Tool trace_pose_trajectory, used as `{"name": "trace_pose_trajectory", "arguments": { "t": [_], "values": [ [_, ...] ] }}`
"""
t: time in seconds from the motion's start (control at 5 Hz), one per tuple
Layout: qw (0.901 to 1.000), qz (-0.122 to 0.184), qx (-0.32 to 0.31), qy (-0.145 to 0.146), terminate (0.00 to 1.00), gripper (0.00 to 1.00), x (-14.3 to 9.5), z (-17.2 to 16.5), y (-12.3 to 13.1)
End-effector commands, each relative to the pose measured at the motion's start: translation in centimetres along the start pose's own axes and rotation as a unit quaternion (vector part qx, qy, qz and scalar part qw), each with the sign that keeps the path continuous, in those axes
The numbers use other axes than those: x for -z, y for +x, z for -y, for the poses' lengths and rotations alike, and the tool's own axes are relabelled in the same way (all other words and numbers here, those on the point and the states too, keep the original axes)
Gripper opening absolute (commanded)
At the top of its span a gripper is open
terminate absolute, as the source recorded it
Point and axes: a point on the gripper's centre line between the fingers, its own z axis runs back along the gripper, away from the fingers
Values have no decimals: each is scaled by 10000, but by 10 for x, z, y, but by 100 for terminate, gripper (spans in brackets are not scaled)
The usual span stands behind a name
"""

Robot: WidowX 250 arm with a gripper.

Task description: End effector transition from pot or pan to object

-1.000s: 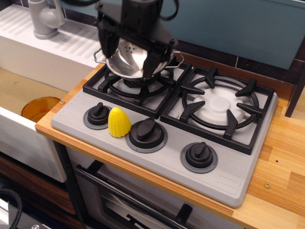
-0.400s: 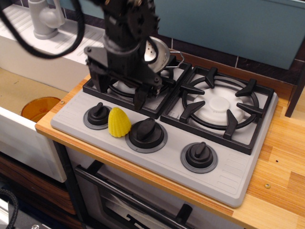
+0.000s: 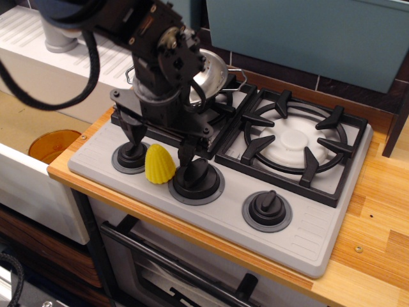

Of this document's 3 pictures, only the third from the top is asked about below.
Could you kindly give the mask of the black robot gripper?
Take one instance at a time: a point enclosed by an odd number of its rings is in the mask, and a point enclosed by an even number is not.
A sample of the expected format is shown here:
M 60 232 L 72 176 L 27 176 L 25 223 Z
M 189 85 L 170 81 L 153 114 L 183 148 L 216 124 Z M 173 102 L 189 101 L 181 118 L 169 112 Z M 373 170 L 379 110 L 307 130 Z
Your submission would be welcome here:
M 202 139 L 207 143 L 213 135 L 201 108 L 190 104 L 190 87 L 156 96 L 137 84 L 132 90 L 112 90 L 110 98 L 119 112 L 120 127 L 133 145 L 141 143 L 148 127 L 182 134 L 178 149 L 181 167 L 193 160 L 197 144 Z

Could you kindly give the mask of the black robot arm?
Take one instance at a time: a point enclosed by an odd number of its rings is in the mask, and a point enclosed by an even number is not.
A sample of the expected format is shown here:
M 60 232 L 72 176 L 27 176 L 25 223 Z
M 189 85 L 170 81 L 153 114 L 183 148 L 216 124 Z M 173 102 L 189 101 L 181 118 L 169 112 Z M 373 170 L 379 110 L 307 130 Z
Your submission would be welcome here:
M 210 130 L 199 116 L 206 93 L 195 81 L 205 69 L 199 39 L 162 1 L 38 1 L 50 25 L 80 30 L 94 47 L 101 35 L 127 49 L 135 68 L 133 90 L 112 92 L 118 121 L 132 149 L 140 149 L 148 127 L 184 134 L 178 151 L 182 166 L 194 157 L 197 142 Z

